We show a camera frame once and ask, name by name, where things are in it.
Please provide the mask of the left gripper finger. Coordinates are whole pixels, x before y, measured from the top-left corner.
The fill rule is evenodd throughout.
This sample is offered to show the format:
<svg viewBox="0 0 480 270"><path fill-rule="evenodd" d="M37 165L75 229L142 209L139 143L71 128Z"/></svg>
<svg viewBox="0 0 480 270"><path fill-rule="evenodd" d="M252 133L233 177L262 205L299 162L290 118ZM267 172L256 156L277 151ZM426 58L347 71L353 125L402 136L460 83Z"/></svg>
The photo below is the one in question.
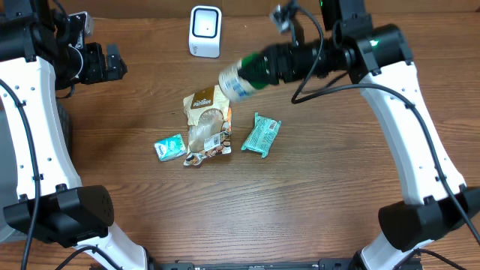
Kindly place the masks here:
<svg viewBox="0 0 480 270"><path fill-rule="evenodd" d="M107 58L108 59L120 59L121 56L120 56L120 52L119 52L119 48L117 47L116 44L112 43L112 44L108 44L106 46L106 52L107 52Z"/></svg>
<svg viewBox="0 0 480 270"><path fill-rule="evenodd" d="M123 76L128 72L127 65L120 55L108 55L106 57L107 80L121 80Z"/></svg>

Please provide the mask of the green capped white jar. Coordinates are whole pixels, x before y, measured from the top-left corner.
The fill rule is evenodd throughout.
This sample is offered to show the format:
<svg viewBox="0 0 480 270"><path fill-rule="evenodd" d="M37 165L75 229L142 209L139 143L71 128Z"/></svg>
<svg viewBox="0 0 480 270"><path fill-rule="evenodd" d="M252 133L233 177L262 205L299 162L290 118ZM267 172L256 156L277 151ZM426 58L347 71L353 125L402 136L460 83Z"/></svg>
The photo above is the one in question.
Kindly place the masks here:
<svg viewBox="0 0 480 270"><path fill-rule="evenodd" d="M241 102L267 86L265 83L249 82L239 76L239 70L252 62L256 56L257 52L251 53L220 72L218 84L224 95L232 102Z"/></svg>

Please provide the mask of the teal snack bar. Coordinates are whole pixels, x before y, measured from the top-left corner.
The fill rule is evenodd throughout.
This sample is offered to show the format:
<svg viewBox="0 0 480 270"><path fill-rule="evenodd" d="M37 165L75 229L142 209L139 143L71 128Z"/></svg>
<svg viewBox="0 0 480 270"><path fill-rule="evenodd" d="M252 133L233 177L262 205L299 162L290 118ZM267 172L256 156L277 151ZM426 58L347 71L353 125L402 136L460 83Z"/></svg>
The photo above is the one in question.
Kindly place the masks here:
<svg viewBox="0 0 480 270"><path fill-rule="evenodd" d="M253 130L241 146L241 150L249 150L261 154L262 158L269 155L270 148L280 130L282 121L261 116L258 112L254 116Z"/></svg>

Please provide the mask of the brown snack pouch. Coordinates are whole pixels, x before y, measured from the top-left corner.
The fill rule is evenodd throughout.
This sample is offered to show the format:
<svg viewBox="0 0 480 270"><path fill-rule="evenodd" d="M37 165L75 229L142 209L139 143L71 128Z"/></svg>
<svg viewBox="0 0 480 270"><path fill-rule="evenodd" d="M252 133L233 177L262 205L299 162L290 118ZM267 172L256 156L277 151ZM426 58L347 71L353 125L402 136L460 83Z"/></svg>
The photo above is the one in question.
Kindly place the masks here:
<svg viewBox="0 0 480 270"><path fill-rule="evenodd" d="M219 85L185 97L183 106L188 126L186 167L199 166L205 159L232 152L230 99Z"/></svg>

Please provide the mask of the small teal tissue pack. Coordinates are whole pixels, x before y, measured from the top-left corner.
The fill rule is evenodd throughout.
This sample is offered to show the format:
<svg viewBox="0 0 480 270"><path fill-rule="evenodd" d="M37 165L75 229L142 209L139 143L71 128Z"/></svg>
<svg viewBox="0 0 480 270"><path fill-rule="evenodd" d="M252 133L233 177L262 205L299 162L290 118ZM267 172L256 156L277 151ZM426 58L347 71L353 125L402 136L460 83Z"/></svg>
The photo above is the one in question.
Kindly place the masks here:
<svg viewBox="0 0 480 270"><path fill-rule="evenodd" d="M187 148L180 133L156 142L154 144L154 149L161 162L176 159L187 152Z"/></svg>

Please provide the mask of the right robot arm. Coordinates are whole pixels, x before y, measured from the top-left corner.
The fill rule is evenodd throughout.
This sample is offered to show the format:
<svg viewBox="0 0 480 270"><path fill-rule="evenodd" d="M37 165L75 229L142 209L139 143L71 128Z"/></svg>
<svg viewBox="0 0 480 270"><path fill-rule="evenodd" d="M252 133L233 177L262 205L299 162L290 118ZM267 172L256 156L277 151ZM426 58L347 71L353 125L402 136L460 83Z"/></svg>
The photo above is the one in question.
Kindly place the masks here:
<svg viewBox="0 0 480 270"><path fill-rule="evenodd" d="M374 26L362 1L322 1L321 34L306 43L266 47L262 84L299 82L345 71L374 111L397 167L403 199L379 210L381 232L351 259L351 269L400 269L431 242L471 227L479 189L449 159L422 97L413 53L393 24ZM331 32L330 38L322 36Z"/></svg>

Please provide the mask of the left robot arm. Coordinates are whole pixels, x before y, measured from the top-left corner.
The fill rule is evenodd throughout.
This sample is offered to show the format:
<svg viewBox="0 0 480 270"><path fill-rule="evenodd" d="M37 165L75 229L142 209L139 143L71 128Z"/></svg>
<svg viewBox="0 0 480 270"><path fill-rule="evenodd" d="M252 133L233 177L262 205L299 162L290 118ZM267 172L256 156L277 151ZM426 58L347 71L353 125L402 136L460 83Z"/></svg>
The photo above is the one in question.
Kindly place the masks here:
<svg viewBox="0 0 480 270"><path fill-rule="evenodd" d="M114 221L101 185L84 186L70 156L71 121L58 90L120 80L116 45L86 43L94 23L47 0L1 12L1 242L34 240L87 253L103 269L153 269L148 251Z"/></svg>

